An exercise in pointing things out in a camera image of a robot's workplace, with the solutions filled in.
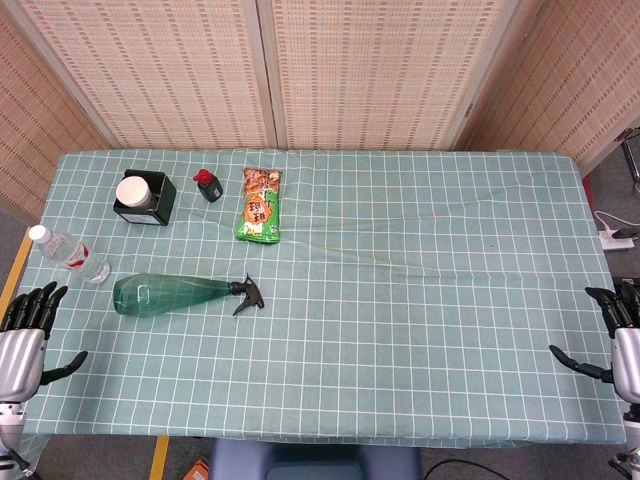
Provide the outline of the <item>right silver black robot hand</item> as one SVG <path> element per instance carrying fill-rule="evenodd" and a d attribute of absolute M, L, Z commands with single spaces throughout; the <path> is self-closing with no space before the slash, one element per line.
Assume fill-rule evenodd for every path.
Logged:
<path fill-rule="evenodd" d="M 604 288 L 586 287 L 585 292 L 602 311 L 611 343 L 611 367 L 603 369 L 578 363 L 555 345 L 549 349 L 566 368 L 612 384 L 616 394 L 632 405 L 639 404 L 639 289 L 622 283 L 620 293 Z"/>

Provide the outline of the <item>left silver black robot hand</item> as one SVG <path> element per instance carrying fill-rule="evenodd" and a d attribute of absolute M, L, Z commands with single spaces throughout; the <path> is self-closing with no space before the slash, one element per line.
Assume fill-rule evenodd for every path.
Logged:
<path fill-rule="evenodd" d="M 1 402 L 25 403 L 40 387 L 78 371 L 88 353 L 51 370 L 44 361 L 59 304 L 68 287 L 55 281 L 10 301 L 1 322 Z"/>

